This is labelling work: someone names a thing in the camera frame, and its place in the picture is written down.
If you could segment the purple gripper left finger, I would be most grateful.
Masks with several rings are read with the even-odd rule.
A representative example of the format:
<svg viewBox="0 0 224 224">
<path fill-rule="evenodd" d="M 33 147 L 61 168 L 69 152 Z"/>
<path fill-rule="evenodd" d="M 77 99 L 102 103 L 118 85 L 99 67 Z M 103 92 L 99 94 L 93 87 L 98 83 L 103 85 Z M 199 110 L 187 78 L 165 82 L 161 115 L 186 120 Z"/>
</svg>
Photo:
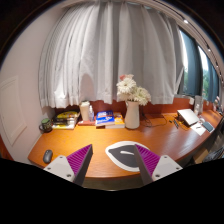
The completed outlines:
<svg viewBox="0 0 224 224">
<path fill-rule="evenodd" d="M 92 155 L 92 145 L 87 145 L 68 156 L 59 155 L 44 170 L 81 186 Z"/>
</svg>

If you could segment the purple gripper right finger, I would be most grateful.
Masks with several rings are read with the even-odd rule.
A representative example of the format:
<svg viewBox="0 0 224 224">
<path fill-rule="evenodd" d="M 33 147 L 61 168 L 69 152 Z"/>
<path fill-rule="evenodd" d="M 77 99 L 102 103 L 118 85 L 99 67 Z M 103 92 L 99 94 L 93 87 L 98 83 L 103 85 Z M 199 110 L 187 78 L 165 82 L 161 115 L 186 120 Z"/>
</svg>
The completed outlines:
<svg viewBox="0 0 224 224">
<path fill-rule="evenodd" d="M 182 169 L 168 155 L 158 156 L 140 145 L 135 145 L 134 155 L 144 185 L 148 185 Z"/>
</svg>

